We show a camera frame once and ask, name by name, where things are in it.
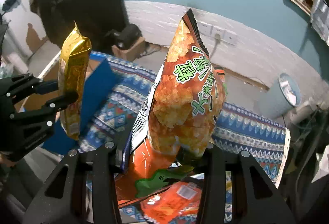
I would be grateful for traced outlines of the short gold biscuit pack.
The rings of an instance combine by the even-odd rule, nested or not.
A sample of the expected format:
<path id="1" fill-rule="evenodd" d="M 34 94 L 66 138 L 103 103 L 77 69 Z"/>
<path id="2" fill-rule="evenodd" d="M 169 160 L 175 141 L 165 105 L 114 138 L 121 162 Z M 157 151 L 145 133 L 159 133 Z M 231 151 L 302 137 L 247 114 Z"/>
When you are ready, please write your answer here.
<path id="1" fill-rule="evenodd" d="M 90 39 L 75 27 L 64 41 L 59 57 L 59 95 L 71 92 L 78 94 L 77 100 L 60 112 L 61 126 L 67 136 L 74 140 L 80 135 L 82 96 L 91 51 Z"/>

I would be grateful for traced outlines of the orange rice cracker bag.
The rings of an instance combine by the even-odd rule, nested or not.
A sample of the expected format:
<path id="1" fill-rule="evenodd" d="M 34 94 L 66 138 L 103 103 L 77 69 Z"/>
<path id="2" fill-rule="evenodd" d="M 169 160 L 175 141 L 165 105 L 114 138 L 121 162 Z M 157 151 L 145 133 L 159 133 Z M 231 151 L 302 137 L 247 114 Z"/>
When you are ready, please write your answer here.
<path id="1" fill-rule="evenodd" d="M 115 177 L 117 199 L 146 197 L 191 174 L 214 132 L 225 96 L 188 10 L 132 127 L 123 167 Z"/>

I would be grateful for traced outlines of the blue patterned tablecloth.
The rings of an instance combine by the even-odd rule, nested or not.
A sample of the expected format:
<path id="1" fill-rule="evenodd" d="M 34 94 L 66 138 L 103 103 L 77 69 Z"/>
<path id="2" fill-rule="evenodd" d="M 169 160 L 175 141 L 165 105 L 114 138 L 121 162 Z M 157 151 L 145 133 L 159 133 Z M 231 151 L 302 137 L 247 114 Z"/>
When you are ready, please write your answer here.
<path id="1" fill-rule="evenodd" d="M 102 144 L 120 138 L 128 121 L 135 119 L 137 112 L 156 78 L 156 74 L 140 65 L 109 55 L 107 61 L 118 76 L 118 83 L 81 134 L 80 152 L 97 149 Z M 220 113 L 213 142 L 222 150 L 238 153 L 249 151 L 274 185 L 278 186 L 288 156 L 290 133 L 281 124 L 263 118 L 245 108 L 225 103 Z M 185 178 L 182 182 L 194 182 L 201 189 L 202 174 Z M 147 221 L 140 207 L 143 200 L 120 202 L 120 213 L 125 222 Z M 195 223 L 172 221 L 171 223 Z"/>

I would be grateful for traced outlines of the blue cardboard box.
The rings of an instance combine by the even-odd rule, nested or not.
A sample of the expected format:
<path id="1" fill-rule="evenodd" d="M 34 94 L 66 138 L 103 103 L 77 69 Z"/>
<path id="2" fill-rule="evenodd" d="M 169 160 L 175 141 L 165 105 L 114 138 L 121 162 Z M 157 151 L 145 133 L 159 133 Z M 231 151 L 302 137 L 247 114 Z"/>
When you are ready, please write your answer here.
<path id="1" fill-rule="evenodd" d="M 86 73 L 84 93 L 82 98 L 80 133 L 87 130 L 88 122 L 93 118 L 98 109 L 108 99 L 108 94 L 118 82 L 118 76 L 111 70 L 107 61 L 109 55 L 92 51 Z M 41 108 L 48 100 L 59 96 L 58 91 L 47 94 L 32 94 L 15 105 L 20 112 Z M 50 152 L 66 155 L 69 150 L 77 145 L 77 141 L 70 139 L 59 120 L 54 125 L 54 134 L 46 140 L 42 147 Z"/>

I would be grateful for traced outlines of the orange fries snack bag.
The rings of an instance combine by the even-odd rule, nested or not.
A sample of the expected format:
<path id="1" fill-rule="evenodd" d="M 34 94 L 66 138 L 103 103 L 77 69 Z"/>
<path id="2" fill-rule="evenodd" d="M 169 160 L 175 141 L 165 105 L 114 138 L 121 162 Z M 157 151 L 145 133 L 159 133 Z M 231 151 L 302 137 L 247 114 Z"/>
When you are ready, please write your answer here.
<path id="1" fill-rule="evenodd" d="M 177 182 L 140 203 L 143 216 L 152 223 L 194 222 L 202 189 L 194 182 Z"/>

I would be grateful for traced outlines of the black umbrella on door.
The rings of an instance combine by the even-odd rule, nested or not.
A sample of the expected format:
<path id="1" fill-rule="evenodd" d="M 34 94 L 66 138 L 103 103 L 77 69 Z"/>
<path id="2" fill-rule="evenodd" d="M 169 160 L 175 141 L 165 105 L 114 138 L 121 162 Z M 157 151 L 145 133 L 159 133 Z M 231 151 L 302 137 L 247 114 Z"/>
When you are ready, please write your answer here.
<path id="1" fill-rule="evenodd" d="M 2 6 L 2 11 L 7 13 L 18 2 L 18 0 L 5 0 Z"/>

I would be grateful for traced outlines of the small cardboard box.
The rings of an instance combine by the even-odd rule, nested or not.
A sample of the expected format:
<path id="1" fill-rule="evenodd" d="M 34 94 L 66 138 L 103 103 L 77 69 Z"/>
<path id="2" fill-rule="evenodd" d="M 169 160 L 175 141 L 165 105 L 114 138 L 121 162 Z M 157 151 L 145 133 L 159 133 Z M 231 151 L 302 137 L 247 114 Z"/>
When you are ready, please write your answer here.
<path id="1" fill-rule="evenodd" d="M 115 57 L 132 62 L 135 59 L 138 59 L 140 55 L 146 50 L 146 41 L 143 37 L 139 37 L 129 49 L 122 50 L 119 49 L 116 45 L 113 45 L 111 49 Z"/>

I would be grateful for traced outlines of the black speaker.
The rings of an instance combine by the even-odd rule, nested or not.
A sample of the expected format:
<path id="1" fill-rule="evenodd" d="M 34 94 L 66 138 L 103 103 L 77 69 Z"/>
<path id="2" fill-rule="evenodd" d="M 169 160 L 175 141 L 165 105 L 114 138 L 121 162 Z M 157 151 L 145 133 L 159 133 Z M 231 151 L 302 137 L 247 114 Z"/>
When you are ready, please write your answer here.
<path id="1" fill-rule="evenodd" d="M 129 23 L 121 32 L 112 29 L 106 33 L 114 45 L 121 50 L 127 50 L 142 36 L 142 32 L 135 24 Z"/>

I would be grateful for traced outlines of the light blue trash bin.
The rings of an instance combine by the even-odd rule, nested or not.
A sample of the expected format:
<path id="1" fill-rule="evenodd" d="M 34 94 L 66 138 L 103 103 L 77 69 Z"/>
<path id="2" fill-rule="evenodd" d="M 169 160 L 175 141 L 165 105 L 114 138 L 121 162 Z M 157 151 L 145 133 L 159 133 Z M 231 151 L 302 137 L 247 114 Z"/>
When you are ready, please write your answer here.
<path id="1" fill-rule="evenodd" d="M 257 105 L 262 116 L 276 119 L 299 106 L 301 100 L 297 82 L 290 75 L 281 73 L 270 89 L 260 96 Z"/>

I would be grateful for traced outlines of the silver foil sheet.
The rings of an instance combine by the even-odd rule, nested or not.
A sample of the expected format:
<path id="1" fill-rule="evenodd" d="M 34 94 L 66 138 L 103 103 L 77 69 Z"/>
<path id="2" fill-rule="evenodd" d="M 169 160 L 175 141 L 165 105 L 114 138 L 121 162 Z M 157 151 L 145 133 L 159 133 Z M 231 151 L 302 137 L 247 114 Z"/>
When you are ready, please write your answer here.
<path id="1" fill-rule="evenodd" d="M 329 44 L 329 7 L 325 0 L 315 0 L 311 8 L 311 26 Z"/>

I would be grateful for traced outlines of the white wall outlet strip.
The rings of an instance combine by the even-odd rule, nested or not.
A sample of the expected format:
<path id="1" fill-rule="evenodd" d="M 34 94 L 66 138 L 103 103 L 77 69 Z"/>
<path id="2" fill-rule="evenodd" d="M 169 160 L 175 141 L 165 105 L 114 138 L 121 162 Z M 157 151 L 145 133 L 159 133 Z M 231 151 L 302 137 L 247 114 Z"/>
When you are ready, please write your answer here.
<path id="1" fill-rule="evenodd" d="M 197 24 L 201 34 L 231 45 L 236 45 L 238 36 L 235 32 L 202 21 L 197 21 Z"/>

